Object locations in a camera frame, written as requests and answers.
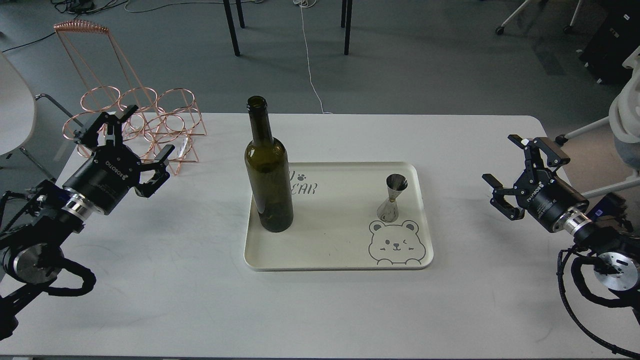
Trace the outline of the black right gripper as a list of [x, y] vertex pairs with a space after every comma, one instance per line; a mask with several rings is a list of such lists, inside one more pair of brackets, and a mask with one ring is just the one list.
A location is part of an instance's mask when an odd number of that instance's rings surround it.
[[[557, 173], [562, 166], [569, 164], [570, 157], [562, 151], [555, 141], [548, 137], [533, 139], [510, 134], [507, 137], [523, 150], [525, 155], [524, 174], [535, 177], [537, 171]], [[511, 221], [524, 218], [525, 210], [550, 233], [561, 230], [559, 219], [570, 208], [585, 211], [589, 205], [587, 198], [570, 187], [561, 178], [543, 178], [542, 180], [522, 179], [522, 175], [507, 188], [491, 173], [482, 174], [482, 179], [492, 187], [490, 204]], [[517, 206], [509, 203], [505, 196], [514, 196]]]

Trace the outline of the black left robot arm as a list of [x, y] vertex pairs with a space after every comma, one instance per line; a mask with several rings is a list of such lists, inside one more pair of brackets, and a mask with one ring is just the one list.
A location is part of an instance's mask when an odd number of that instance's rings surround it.
[[17, 314], [39, 294], [80, 297], [91, 292], [95, 274], [67, 259], [61, 249], [73, 233], [79, 233], [91, 214], [108, 215], [134, 189], [142, 198], [152, 196], [169, 178], [167, 171], [173, 145], [166, 145], [151, 162], [143, 162], [124, 143], [122, 125], [138, 110], [128, 105], [120, 112], [101, 112], [93, 123], [74, 132], [74, 142], [89, 148], [89, 159], [62, 185], [44, 180], [30, 193], [6, 192], [24, 198], [18, 215], [30, 214], [30, 223], [1, 232], [1, 266], [22, 287], [1, 298], [1, 338], [13, 335]]

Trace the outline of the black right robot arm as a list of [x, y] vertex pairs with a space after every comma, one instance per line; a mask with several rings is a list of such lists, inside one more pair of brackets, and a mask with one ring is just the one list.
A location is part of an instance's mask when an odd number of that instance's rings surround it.
[[558, 144], [548, 137], [508, 139], [525, 157], [525, 168], [512, 187], [505, 187], [492, 174], [482, 178], [493, 189], [490, 203], [511, 221], [525, 214], [546, 231], [567, 231], [573, 246], [557, 258], [557, 282], [567, 314], [590, 339], [613, 354], [638, 359], [639, 354], [603, 340], [579, 321], [566, 296], [564, 272], [570, 264], [574, 285], [586, 300], [606, 308], [630, 308], [639, 316], [639, 237], [626, 218], [626, 201], [608, 193], [587, 211], [588, 200], [558, 176], [570, 162]]

